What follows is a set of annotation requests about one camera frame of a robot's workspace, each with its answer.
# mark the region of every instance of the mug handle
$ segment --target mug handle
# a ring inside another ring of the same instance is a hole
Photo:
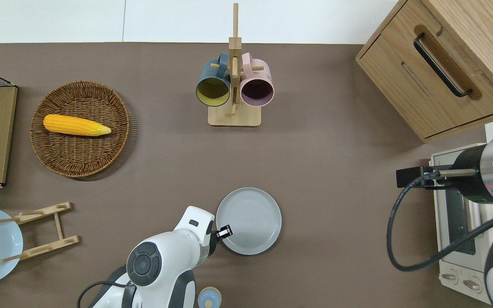
[[[243,71],[247,78],[254,77],[254,72],[252,72],[252,68],[250,67],[250,61],[252,61],[252,55],[250,53],[243,54]]]
[[[226,53],[220,53],[220,56],[218,58],[218,71],[216,72],[217,77],[223,78],[223,76],[226,74],[228,61],[229,56]]]

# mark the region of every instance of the wooden cabinet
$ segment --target wooden cabinet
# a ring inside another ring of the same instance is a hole
[[[424,142],[493,121],[493,0],[400,0],[356,60]]]

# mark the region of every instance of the wooden mug tree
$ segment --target wooden mug tree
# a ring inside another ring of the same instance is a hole
[[[229,38],[229,63],[227,70],[231,78],[229,91],[230,98],[220,107],[208,107],[208,122],[213,126],[244,126],[256,127],[262,123],[262,108],[252,107],[241,100],[241,72],[243,59],[241,37],[238,36],[239,4],[233,4],[233,37]],[[263,66],[252,67],[253,71],[263,70]]]

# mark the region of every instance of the brown table surface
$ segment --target brown table surface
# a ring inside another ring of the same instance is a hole
[[[137,243],[172,230],[188,205],[215,214],[240,187],[274,197],[282,232],[262,255],[220,246],[194,270],[197,291],[219,288],[224,308],[487,307],[442,286],[437,265],[397,271],[385,247],[395,170],[484,142],[484,129],[423,144],[355,63],[360,47],[244,44],[270,65],[276,95],[260,127],[231,128],[208,125],[194,94],[201,65],[227,44],[0,44],[0,75],[19,86],[0,209],[15,215],[71,201],[63,232],[81,240],[20,261],[0,281],[0,307],[75,306]],[[110,86],[132,115],[125,151],[84,181],[45,169],[29,137],[39,101],[74,80]],[[434,220],[430,192],[407,196],[394,232],[399,261],[436,252]],[[51,219],[28,225],[25,248],[57,239]]]

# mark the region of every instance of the mug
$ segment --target mug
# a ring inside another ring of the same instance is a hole
[[[253,66],[263,66],[262,71],[253,71]],[[260,59],[253,59],[250,53],[243,54],[241,75],[241,99],[252,107],[262,107],[273,99],[275,90],[271,81],[270,67]]]
[[[218,59],[208,60],[201,68],[195,93],[199,101],[208,107],[218,107],[229,100],[228,59],[226,53],[221,53]],[[219,67],[211,68],[211,64],[218,64]]]

